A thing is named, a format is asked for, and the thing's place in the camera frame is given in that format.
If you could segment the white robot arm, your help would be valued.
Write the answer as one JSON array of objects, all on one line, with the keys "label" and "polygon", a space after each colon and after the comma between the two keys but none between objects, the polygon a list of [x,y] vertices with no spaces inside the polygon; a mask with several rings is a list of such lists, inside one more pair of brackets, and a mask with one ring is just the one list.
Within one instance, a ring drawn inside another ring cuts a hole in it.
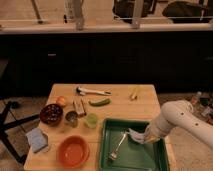
[{"label": "white robot arm", "polygon": [[193,115],[189,101],[169,101],[161,106],[160,114],[151,120],[145,130],[145,142],[156,142],[180,127],[213,149],[213,126]]}]

